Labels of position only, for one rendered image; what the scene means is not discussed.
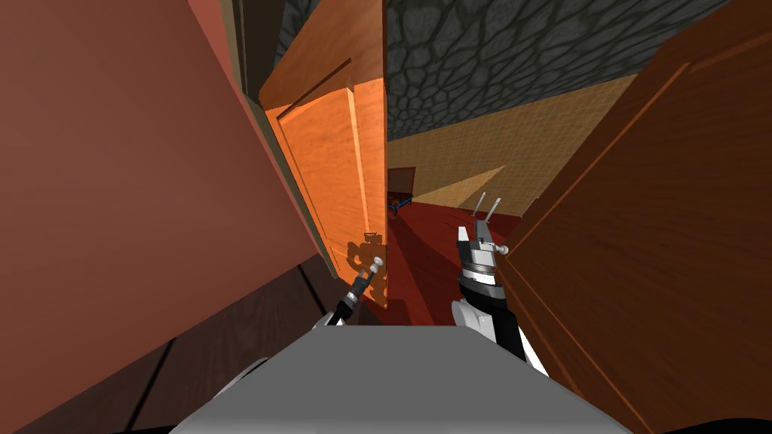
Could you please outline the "blue framed furniture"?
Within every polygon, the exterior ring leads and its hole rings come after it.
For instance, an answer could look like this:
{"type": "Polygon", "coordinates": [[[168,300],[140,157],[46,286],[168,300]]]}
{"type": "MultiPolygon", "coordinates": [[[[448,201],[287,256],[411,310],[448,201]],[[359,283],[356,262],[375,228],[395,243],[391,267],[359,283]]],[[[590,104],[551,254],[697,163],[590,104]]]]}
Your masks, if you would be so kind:
{"type": "Polygon", "coordinates": [[[391,219],[395,219],[400,208],[412,203],[413,195],[410,193],[388,191],[387,192],[387,211],[391,219]]]}

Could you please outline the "dark brown door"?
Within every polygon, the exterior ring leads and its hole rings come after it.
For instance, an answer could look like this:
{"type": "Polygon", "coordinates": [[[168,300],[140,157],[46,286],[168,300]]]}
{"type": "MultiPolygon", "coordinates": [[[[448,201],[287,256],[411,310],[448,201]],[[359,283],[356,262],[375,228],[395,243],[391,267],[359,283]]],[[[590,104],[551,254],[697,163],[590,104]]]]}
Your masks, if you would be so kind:
{"type": "Polygon", "coordinates": [[[387,197],[389,200],[405,200],[413,196],[415,167],[389,168],[387,197]]]}

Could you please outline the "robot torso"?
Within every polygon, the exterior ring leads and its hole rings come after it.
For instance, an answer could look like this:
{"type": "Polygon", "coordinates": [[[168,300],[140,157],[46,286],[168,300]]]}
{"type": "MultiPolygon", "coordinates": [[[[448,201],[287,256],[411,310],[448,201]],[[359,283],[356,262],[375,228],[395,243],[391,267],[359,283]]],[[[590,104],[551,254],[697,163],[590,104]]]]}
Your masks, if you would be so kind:
{"type": "Polygon", "coordinates": [[[631,434],[472,329],[321,326],[170,434],[631,434]]]}

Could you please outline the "orange wooden door leaf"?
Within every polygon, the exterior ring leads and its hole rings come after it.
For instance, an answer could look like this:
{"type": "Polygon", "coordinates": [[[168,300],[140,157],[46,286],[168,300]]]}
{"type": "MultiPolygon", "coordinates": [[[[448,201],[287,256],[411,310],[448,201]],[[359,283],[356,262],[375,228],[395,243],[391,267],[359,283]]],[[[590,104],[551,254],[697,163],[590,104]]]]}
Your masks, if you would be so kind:
{"type": "Polygon", "coordinates": [[[387,237],[386,0],[320,0],[259,101],[320,236],[352,283],[387,237]]]}

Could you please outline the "brown wooden door leaf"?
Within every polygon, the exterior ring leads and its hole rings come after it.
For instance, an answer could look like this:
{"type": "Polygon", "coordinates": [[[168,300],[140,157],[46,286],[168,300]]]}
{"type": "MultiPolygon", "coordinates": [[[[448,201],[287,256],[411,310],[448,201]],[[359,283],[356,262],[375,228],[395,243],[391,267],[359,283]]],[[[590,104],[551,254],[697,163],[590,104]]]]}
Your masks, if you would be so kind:
{"type": "Polygon", "coordinates": [[[666,42],[507,245],[549,375],[622,426],[772,420],[772,0],[666,42]]]}

